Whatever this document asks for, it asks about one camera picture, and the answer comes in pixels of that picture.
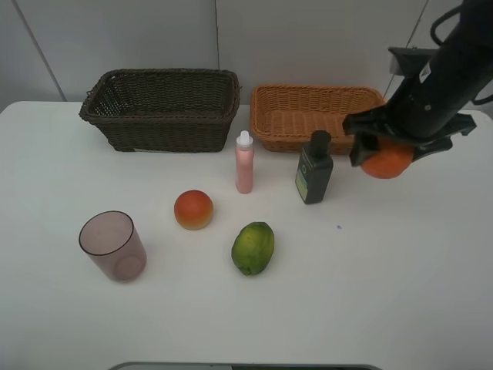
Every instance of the orange wicker basket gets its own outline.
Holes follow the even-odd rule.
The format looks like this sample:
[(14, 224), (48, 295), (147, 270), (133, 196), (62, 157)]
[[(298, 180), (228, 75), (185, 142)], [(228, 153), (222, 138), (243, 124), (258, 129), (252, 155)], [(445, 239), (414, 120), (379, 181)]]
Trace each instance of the orange wicker basket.
[(330, 153), (347, 155), (353, 137), (342, 128), (346, 115), (384, 103), (369, 87), (260, 85), (252, 94), (250, 128), (273, 152), (299, 152), (313, 131), (326, 130), (332, 136)]

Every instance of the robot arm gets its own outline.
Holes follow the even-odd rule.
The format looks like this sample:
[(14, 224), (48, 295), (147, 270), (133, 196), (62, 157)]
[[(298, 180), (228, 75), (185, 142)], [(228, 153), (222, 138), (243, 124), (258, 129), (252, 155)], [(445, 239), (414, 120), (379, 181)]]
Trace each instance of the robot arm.
[[(435, 29), (459, 12), (460, 22), (441, 42)], [(390, 48), (404, 81), (384, 106), (344, 120), (345, 133), (354, 135), (353, 167), (379, 150), (379, 136), (413, 146), (413, 161), (449, 150), (450, 136), (467, 136), (476, 127), (470, 116), (458, 111), (471, 100), (477, 104), (493, 100), (475, 101), (493, 80), (493, 0), (464, 1), (438, 19), (431, 34), (441, 43), (438, 50)]]

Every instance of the cable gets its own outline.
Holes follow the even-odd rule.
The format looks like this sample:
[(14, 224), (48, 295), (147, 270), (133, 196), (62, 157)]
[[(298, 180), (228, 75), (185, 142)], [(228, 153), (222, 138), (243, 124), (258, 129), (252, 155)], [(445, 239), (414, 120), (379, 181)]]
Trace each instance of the cable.
[(459, 6), (456, 6), (455, 8), (453, 8), (451, 10), (449, 10), (448, 12), (446, 12), (445, 14), (443, 14), (440, 18), (438, 18), (436, 21), (434, 21), (431, 24), (431, 29), (430, 29), (430, 36), (431, 36), (431, 39), (434, 41), (434, 43), (437, 44), (438, 46), (441, 46), (443, 44), (443, 41), (441, 41), (438, 38), (438, 36), (437, 36), (437, 28), (443, 22), (445, 22), (447, 19), (452, 18), (454, 15), (459, 14), (464, 9), (469, 8), (469, 7), (472, 7), (472, 6), (476, 6), (479, 3), (484, 2), (484, 1), (488, 1), (488, 0), (469, 0), (469, 1), (464, 0), (464, 2), (462, 4), (460, 4)]
[(431, 39), (434, 41), (435, 44), (437, 44), (438, 46), (441, 46), (443, 44), (443, 41), (441, 41), (437, 36), (438, 26), (441, 25), (443, 22), (445, 22), (447, 19), (452, 18), (454, 15), (459, 14), (465, 4), (466, 3), (463, 2), (459, 6), (456, 6), (452, 10), (449, 10), (448, 12), (443, 14), (440, 18), (438, 18), (436, 21), (434, 21), (431, 24), (430, 36), (431, 36)]

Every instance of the white bottle cap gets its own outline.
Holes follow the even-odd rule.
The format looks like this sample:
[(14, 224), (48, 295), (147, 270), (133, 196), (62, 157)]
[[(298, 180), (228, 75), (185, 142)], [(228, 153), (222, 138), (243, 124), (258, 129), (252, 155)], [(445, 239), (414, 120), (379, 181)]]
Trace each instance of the white bottle cap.
[(236, 138), (236, 144), (242, 148), (248, 148), (253, 144), (253, 137), (250, 136), (248, 131), (244, 130), (241, 134)]

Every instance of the pink spray bottle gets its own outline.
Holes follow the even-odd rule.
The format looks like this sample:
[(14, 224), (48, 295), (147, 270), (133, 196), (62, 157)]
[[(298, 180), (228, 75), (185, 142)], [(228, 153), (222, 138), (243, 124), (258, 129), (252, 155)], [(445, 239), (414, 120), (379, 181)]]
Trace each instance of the pink spray bottle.
[(253, 138), (248, 131), (236, 139), (236, 188), (242, 194), (253, 188)]

